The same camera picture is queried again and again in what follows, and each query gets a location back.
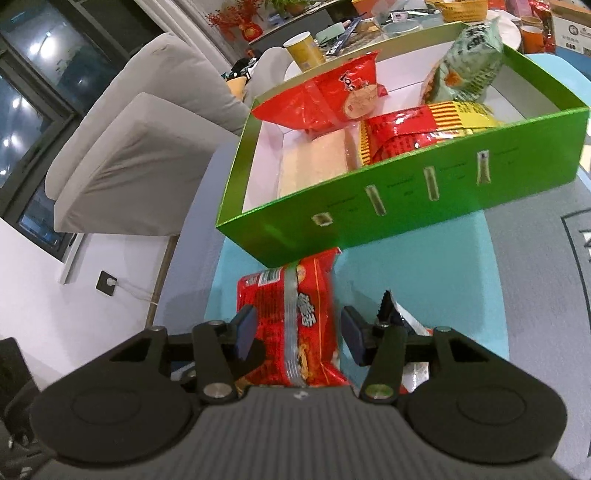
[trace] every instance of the green cardboard box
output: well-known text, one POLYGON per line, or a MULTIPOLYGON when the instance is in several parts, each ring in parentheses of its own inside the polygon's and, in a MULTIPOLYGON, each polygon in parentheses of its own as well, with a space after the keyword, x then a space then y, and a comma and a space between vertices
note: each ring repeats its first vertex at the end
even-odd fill
MULTIPOLYGON (((466 26, 442 25, 360 49, 305 72, 260 102, 362 53, 380 50, 389 91, 375 115, 418 105, 421 82, 466 26)), ((302 132, 250 116, 217 228, 267 267, 353 247, 541 192, 575 178, 589 108, 505 46, 484 101, 506 125, 362 167, 277 200, 281 152, 302 132)))

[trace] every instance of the window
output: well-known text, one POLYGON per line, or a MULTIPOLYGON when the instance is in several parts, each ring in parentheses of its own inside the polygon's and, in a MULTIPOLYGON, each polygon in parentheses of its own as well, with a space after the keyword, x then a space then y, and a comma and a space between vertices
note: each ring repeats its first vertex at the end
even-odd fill
POLYGON ((22 92, 0 77, 0 188, 50 121, 22 92))
POLYGON ((117 70, 46 1, 2 16, 0 33, 71 105, 86 113, 117 70))
POLYGON ((0 216, 57 258, 45 175, 117 72, 47 0, 0 7, 0 216))
POLYGON ((18 224, 24 232, 45 243, 49 248, 59 249, 66 234, 56 233, 53 229, 54 203, 45 195, 45 182, 42 182, 18 224))

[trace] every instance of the yellow basket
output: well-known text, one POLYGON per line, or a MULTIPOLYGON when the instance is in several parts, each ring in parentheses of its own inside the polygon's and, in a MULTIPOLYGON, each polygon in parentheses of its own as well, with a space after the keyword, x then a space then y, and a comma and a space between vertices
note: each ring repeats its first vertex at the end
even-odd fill
POLYGON ((435 2, 445 22, 480 22, 486 18, 488 0, 466 0, 464 2, 435 2))

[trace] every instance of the snack wrapper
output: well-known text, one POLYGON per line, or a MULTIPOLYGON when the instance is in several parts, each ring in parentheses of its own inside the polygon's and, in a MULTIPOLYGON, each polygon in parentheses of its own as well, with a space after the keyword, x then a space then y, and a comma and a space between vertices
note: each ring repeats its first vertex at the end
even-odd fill
POLYGON ((550 6, 538 0, 530 0, 531 11, 542 20, 544 26, 544 50, 548 53, 554 53, 556 42, 554 40, 554 24, 552 23, 552 11, 550 6))
POLYGON ((265 343, 264 363, 246 376, 250 384, 348 385, 333 364, 337 340, 330 271, 338 248, 300 262, 242 277, 238 305, 254 305, 256 338, 265 343))
POLYGON ((375 116, 360 127, 359 156, 371 165, 501 123, 480 103, 440 102, 375 116))
POLYGON ((259 120, 312 133, 343 128, 369 115, 386 89, 376 81, 378 52, 362 55, 287 89, 252 110, 259 120))
POLYGON ((503 65, 498 18, 467 27, 421 88, 421 103, 475 102, 503 65))

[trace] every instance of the red chip bag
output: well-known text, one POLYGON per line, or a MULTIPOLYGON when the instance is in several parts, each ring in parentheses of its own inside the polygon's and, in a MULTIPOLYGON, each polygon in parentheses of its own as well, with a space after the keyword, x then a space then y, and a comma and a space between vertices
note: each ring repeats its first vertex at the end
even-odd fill
POLYGON ((378 96, 387 95, 376 81, 374 51, 285 90, 252 114, 259 120, 315 133, 342 128, 371 113, 378 96))
POLYGON ((256 338, 265 343, 265 362, 246 376, 255 385, 304 387, 348 385, 332 364, 337 351, 330 271, 338 248, 242 277, 238 310, 254 305, 256 338))

